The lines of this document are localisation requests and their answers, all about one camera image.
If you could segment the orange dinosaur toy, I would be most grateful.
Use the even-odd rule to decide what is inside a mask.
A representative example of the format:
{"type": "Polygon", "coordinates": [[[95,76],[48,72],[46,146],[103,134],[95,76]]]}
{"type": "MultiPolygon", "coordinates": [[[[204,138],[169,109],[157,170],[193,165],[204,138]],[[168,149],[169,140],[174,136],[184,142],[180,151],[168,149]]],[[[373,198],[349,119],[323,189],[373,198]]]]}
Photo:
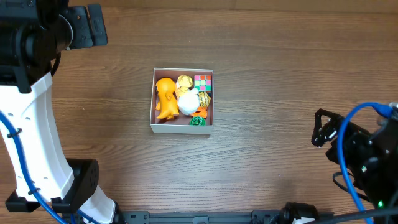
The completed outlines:
{"type": "Polygon", "coordinates": [[[156,110],[160,114],[156,117],[159,120],[171,120],[179,115],[177,99],[174,95],[177,85],[171,78],[161,78],[155,84],[159,102],[156,104],[156,110]]]}

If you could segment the yellow ridged round cap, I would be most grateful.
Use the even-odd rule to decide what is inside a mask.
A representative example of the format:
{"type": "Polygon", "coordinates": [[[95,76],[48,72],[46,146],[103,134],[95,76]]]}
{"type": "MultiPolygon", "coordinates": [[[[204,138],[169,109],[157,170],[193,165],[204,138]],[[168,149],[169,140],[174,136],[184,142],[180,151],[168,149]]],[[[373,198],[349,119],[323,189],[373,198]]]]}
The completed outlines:
{"type": "Polygon", "coordinates": [[[200,106],[202,108],[209,107],[209,105],[211,103],[211,97],[209,96],[209,94],[207,92],[205,92],[205,91],[199,92],[198,97],[200,99],[200,106]]]}

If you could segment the white duck plush toy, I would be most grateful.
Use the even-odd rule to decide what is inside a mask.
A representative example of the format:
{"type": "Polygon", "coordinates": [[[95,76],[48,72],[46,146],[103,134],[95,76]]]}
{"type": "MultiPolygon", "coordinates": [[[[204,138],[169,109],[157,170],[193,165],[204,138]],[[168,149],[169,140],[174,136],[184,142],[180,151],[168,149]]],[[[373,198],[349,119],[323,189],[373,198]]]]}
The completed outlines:
{"type": "Polygon", "coordinates": [[[201,116],[207,118],[207,109],[200,106],[198,91],[193,86],[193,80],[188,75],[181,75],[176,81],[177,89],[175,95],[177,97],[177,105],[184,115],[201,116]]]}

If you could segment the green ridged round cap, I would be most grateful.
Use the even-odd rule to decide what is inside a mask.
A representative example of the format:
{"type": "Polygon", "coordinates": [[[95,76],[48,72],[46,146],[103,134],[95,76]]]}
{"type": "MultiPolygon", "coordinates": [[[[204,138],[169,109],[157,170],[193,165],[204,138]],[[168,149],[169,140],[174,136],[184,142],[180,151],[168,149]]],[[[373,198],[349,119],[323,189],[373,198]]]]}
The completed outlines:
{"type": "Polygon", "coordinates": [[[206,119],[201,116],[193,116],[190,120],[190,126],[206,126],[206,119]]]}

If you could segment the multicolour puzzle cube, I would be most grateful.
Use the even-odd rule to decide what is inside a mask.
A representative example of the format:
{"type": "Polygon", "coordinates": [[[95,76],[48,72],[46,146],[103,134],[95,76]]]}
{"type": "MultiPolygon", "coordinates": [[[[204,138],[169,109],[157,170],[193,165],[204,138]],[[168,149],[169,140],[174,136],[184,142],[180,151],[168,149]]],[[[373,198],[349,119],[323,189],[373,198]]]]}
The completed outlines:
{"type": "Polygon", "coordinates": [[[205,91],[211,93],[212,91],[212,76],[211,75],[195,75],[194,88],[198,91],[205,91]]]}

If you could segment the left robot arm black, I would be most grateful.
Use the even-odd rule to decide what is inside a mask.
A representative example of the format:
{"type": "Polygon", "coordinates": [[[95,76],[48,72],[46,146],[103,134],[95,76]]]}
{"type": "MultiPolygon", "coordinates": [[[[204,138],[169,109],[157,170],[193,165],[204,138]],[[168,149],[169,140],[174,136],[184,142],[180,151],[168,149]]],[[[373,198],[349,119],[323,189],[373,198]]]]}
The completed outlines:
{"type": "Polygon", "coordinates": [[[65,157],[52,106],[62,52],[107,43],[99,4],[1,1],[1,134],[16,177],[10,212],[43,208],[59,223],[125,222],[99,186],[98,162],[65,157]]]}

